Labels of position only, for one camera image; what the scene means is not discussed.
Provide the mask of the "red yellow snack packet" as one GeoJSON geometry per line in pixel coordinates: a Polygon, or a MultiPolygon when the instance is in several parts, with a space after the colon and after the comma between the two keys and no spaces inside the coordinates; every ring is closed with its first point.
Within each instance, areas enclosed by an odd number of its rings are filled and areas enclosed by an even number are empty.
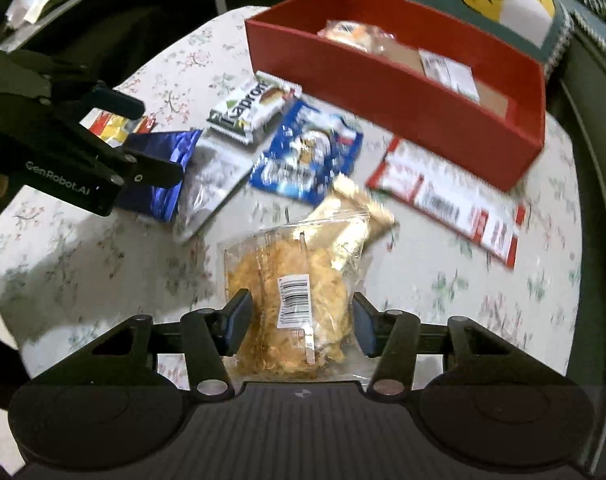
{"type": "Polygon", "coordinates": [[[128,119],[104,110],[92,110],[81,122],[94,136],[106,142],[111,148],[122,145],[130,134],[149,133],[155,127],[155,118],[143,116],[128,119]]]}

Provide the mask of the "dark blue foil packet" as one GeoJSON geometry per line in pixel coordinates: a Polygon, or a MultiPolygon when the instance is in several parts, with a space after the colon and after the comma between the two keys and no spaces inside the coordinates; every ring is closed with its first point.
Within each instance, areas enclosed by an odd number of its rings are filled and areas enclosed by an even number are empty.
{"type": "Polygon", "coordinates": [[[134,156],[136,168],[117,206],[170,222],[200,136],[200,129],[131,134],[122,151],[134,156]]]}

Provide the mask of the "clear bag fried snacks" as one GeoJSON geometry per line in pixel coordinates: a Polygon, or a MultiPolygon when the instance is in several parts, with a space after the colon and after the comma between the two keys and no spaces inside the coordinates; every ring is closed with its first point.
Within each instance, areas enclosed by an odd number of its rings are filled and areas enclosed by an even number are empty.
{"type": "Polygon", "coordinates": [[[303,221],[229,240],[222,247],[225,292],[253,298],[250,326],[231,358],[240,379],[325,378],[341,370],[353,333],[350,307],[361,280],[339,272],[328,249],[309,249],[303,221]]]}

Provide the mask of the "blue coconut snack bag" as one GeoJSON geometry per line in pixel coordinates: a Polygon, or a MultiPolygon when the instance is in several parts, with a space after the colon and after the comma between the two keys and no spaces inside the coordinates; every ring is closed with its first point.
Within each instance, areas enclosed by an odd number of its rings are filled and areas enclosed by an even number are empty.
{"type": "Polygon", "coordinates": [[[364,133],[342,116],[302,100],[282,118],[271,145],[255,162],[249,184],[257,190],[316,206],[335,177],[352,173],[364,133]]]}

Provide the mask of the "white snack bar packet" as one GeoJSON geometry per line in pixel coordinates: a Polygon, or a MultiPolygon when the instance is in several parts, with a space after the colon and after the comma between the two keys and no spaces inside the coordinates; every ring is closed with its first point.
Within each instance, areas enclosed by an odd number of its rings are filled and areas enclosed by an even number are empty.
{"type": "Polygon", "coordinates": [[[469,66],[427,50],[419,49],[418,54],[425,77],[443,84],[445,88],[476,104],[481,103],[478,87],[469,66]]]}

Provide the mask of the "dark side table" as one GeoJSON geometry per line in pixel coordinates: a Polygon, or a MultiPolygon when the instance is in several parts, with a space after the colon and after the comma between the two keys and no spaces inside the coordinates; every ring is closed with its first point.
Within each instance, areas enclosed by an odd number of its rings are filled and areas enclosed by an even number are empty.
{"type": "MultiPolygon", "coordinates": [[[[0,0],[0,47],[82,65],[110,86],[225,8],[225,0],[70,0],[38,24],[8,32],[11,2],[0,0]]],[[[0,85],[12,88],[17,76],[0,54],[0,85]]]]}

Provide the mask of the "silver foil packet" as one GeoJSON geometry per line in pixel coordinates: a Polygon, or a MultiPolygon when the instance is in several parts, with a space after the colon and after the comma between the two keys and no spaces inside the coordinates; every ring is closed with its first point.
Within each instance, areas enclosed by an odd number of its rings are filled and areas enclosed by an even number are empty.
{"type": "Polygon", "coordinates": [[[259,148],[243,145],[212,130],[201,134],[189,160],[173,219],[173,240],[186,245],[214,217],[247,179],[259,148]]]}

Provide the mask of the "Kapron wafer packet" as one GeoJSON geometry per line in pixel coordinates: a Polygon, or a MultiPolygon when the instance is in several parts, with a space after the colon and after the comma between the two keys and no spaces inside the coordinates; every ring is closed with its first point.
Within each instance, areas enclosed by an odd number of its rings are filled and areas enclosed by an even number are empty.
{"type": "Polygon", "coordinates": [[[301,98],[301,84],[258,70],[212,107],[207,125],[245,145],[294,101],[301,98]]]}

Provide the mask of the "gold snack packet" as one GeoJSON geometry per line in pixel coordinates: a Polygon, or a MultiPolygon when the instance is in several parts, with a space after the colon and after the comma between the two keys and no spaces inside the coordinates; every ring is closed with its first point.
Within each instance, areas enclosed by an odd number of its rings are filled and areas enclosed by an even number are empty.
{"type": "Polygon", "coordinates": [[[394,214],[352,179],[339,174],[326,197],[303,221],[309,249],[328,249],[331,266],[344,272],[356,269],[370,242],[395,226],[394,214]]]}

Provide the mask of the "floral tablecloth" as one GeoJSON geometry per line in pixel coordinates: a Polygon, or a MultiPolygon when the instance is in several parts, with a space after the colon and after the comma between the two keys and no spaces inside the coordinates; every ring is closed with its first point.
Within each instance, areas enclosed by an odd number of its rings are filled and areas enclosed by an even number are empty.
{"type": "MultiPolygon", "coordinates": [[[[160,129],[201,127],[207,111],[251,70],[247,6],[178,40],[125,82],[160,129]]],[[[570,362],[580,298],[582,219],[571,139],[545,120],[545,145],[509,194],[415,144],[404,153],[457,190],[507,209],[525,206],[516,265],[392,197],[396,225],[365,252],[361,289],[383,310],[425,323],[472,318],[558,373],[570,362]]],[[[108,217],[24,188],[0,215],[0,338],[32,375],[134,314],[174,322],[224,295],[223,247],[304,219],[309,206],[240,185],[187,243],[124,210],[108,217]]]]}

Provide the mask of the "red white long packet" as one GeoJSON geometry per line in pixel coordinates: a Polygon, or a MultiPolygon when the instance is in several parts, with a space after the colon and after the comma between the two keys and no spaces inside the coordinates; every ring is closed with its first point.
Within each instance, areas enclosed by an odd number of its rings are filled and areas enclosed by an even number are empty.
{"type": "Polygon", "coordinates": [[[516,264],[524,203],[449,160],[396,136],[367,186],[440,222],[506,268],[516,264]]]}

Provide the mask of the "red cardboard box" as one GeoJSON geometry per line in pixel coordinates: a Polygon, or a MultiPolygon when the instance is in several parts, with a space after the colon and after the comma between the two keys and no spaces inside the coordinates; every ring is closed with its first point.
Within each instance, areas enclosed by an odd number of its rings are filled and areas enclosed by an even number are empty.
{"type": "Polygon", "coordinates": [[[451,160],[501,191],[545,144],[545,79],[534,58],[487,32],[410,0],[287,0],[245,22],[255,70],[451,160]],[[331,20],[375,25],[408,48],[471,67],[507,100],[481,107],[399,62],[319,36],[331,20]]]}

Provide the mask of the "yellow cake packet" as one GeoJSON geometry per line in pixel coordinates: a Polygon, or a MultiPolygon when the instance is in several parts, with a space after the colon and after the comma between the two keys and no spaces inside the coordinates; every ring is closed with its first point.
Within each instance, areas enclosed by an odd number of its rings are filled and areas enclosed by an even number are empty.
{"type": "Polygon", "coordinates": [[[381,54],[387,41],[395,36],[384,32],[380,27],[354,21],[327,21],[326,26],[317,32],[317,36],[353,49],[381,54]]]}

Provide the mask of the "green sofa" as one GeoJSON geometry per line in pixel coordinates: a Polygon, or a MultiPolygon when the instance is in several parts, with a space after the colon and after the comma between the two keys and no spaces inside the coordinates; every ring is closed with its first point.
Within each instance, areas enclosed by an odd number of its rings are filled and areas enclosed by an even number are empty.
{"type": "Polygon", "coordinates": [[[596,408],[584,468],[606,476],[606,21],[583,0],[561,0],[575,26],[548,84],[548,110],[563,126],[576,157],[583,262],[568,376],[596,408]]]}

